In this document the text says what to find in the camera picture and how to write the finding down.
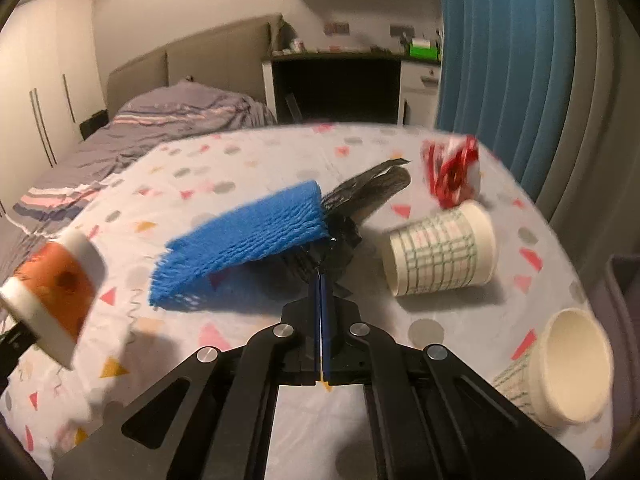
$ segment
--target wardrobe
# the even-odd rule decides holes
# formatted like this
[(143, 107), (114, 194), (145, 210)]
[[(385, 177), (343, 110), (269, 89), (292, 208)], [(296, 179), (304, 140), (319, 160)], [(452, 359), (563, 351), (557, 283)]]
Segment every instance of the wardrobe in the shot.
[(32, 0), (0, 31), (0, 215), (105, 107), (92, 14), (93, 0)]

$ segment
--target shelf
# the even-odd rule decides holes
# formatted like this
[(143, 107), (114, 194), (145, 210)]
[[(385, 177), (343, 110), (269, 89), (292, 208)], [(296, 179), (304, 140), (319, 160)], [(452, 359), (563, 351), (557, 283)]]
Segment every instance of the shelf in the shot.
[(433, 66), (440, 66), (440, 62), (434, 59), (421, 59), (419, 57), (406, 56), (404, 54), (395, 54), (392, 52), (300, 52), (292, 54), (279, 54), (277, 56), (269, 56), (264, 61), (271, 63), (300, 61), (311, 59), (388, 59), (393, 61), (410, 61), (413, 63), (423, 63)]

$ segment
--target striped blanket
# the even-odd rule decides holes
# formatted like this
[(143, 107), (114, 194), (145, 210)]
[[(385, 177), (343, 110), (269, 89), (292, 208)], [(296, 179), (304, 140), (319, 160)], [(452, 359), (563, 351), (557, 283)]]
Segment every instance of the striped blanket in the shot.
[(0, 218), (0, 283), (158, 144), (274, 122), (248, 96), (188, 81), (136, 97)]

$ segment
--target patterned tablecloth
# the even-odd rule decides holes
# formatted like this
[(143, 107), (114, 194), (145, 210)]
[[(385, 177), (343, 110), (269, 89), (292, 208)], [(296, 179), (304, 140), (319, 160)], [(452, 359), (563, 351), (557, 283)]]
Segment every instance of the patterned tablecloth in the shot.
[[(420, 146), (444, 136), (418, 128), (297, 126), (244, 130), (158, 146), (120, 175), (71, 224), (96, 243), (108, 278), (81, 338), (72, 372), (30, 349), (12, 376), (2, 413), (50, 474), (57, 456), (201, 346), (243, 345), (279, 320), (305, 287), (279, 260), (209, 277), (179, 310), (148, 306), (149, 274), (164, 245), (212, 216), (301, 180), (328, 192), (393, 157), (411, 161), (411, 185), (366, 221), (341, 284), (365, 321), (397, 342), (441, 342), (491, 380), (518, 358), (562, 308), (589, 308), (556, 237), (506, 169), (481, 149), (481, 202), (494, 220), (497, 275), (481, 288), (393, 298), (372, 240), (379, 232), (438, 209), (422, 176)], [(610, 406), (595, 422), (558, 440), (590, 477), (610, 449)], [(283, 387), (276, 407), (268, 479), (375, 478), (359, 386)]]

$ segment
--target paper cup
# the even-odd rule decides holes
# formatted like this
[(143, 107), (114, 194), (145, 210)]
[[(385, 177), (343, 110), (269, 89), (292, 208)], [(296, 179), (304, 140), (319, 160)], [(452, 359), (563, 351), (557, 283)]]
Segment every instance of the paper cup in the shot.
[(484, 285), (498, 263), (491, 218), (472, 200), (389, 232), (380, 250), (394, 296)]
[(613, 382), (607, 334), (588, 312), (555, 314), (542, 336), (493, 386), (540, 426), (583, 424), (604, 409)]
[(24, 322), (37, 345), (71, 368), (78, 337), (105, 267), (80, 231), (65, 230), (24, 262), (0, 288), (0, 306)]

